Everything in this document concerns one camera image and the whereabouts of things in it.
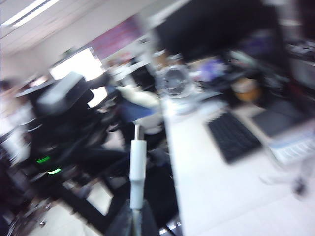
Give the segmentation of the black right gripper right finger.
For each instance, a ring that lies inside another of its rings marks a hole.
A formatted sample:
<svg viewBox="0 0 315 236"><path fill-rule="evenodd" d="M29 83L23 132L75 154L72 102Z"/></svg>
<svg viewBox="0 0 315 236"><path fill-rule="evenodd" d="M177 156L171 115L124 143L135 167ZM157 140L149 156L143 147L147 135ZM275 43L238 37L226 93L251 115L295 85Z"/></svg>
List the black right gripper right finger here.
<svg viewBox="0 0 315 236"><path fill-rule="evenodd" d="M159 236L159 228L147 200L143 201L141 209L136 210L136 235Z"/></svg>

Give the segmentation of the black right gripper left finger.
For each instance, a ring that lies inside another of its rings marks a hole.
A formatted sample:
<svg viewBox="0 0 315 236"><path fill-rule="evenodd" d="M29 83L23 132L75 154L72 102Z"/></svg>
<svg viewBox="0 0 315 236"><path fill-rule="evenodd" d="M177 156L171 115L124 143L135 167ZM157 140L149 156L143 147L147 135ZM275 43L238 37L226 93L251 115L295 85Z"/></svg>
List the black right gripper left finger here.
<svg viewBox="0 0 315 236"><path fill-rule="evenodd" d="M114 217L106 231L107 236L133 235L133 215L129 207L129 202L130 200L127 199Z"/></svg>

